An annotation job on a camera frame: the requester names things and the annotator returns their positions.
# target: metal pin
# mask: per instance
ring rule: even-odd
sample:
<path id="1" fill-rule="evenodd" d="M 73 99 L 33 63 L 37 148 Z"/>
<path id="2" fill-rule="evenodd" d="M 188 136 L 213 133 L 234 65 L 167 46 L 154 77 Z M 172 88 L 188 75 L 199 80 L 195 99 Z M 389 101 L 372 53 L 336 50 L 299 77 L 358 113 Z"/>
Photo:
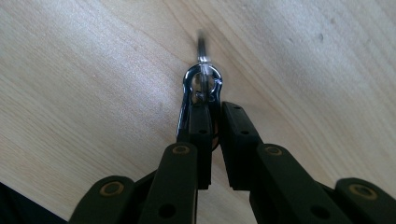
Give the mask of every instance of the metal pin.
<path id="1" fill-rule="evenodd" d="M 205 35 L 203 31 L 198 33 L 198 64 L 201 67 L 200 84 L 201 92 L 199 93 L 203 103 L 209 100 L 209 77 L 212 76 L 212 69 L 210 66 L 210 58 L 206 55 L 205 49 Z"/>

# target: metal hook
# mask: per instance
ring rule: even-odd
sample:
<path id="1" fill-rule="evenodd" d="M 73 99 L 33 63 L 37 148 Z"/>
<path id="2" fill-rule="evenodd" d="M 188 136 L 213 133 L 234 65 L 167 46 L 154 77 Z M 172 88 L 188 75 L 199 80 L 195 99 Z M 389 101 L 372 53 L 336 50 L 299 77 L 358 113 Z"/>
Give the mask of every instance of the metal hook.
<path id="1" fill-rule="evenodd" d="M 214 138 L 218 139 L 220 115 L 220 91 L 222 78 L 206 54 L 204 33 L 198 36 L 198 64 L 191 67 L 183 78 L 183 102 L 177 125 L 177 136 L 181 130 L 189 129 L 189 110 L 195 104 L 208 104 Z"/>

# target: circular bolt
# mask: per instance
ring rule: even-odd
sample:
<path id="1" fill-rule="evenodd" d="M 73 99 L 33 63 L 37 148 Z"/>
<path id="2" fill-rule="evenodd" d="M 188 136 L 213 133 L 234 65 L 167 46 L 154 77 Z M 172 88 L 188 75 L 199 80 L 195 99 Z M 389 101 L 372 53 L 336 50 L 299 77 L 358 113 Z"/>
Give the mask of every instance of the circular bolt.
<path id="1" fill-rule="evenodd" d="M 177 146 L 172 149 L 172 152 L 177 155 L 186 155 L 189 154 L 190 148 L 185 146 Z"/>
<path id="2" fill-rule="evenodd" d="M 282 150 L 280 150 L 277 147 L 266 147 L 264 149 L 264 151 L 268 154 L 270 154 L 271 156 L 280 156 L 282 155 Z"/>
<path id="3" fill-rule="evenodd" d="M 119 181 L 108 182 L 100 188 L 99 193 L 105 197 L 112 197 L 123 192 L 124 186 Z"/>
<path id="4" fill-rule="evenodd" d="M 378 198 L 378 195 L 373 189 L 361 184 L 351 184 L 349 185 L 349 190 L 353 194 L 359 195 L 366 200 L 376 200 Z"/>

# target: wood grain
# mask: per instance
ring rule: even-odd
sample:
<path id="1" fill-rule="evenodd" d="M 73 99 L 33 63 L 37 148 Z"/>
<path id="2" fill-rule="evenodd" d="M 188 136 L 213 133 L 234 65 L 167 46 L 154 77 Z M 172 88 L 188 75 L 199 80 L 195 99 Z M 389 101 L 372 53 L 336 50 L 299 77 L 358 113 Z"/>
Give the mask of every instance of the wood grain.
<path id="1" fill-rule="evenodd" d="M 265 142 L 395 197 L 395 23 L 391 0 L 2 1 L 0 181 L 69 219 L 100 178 L 156 169 L 203 28 Z M 198 223 L 254 223 L 219 150 L 212 169 Z"/>

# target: wooden surface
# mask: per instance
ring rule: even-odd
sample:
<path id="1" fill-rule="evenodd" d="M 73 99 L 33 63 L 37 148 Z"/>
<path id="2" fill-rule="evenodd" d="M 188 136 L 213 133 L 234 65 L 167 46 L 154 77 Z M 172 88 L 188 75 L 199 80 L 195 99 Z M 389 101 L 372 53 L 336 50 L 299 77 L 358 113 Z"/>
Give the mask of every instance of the wooden surface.
<path id="1" fill-rule="evenodd" d="M 197 30 L 265 142 L 316 180 L 396 196 L 396 3 L 2 1 L 0 181 L 69 219 L 97 180 L 137 180 L 175 142 Z M 198 223 L 254 223 L 220 150 Z"/>

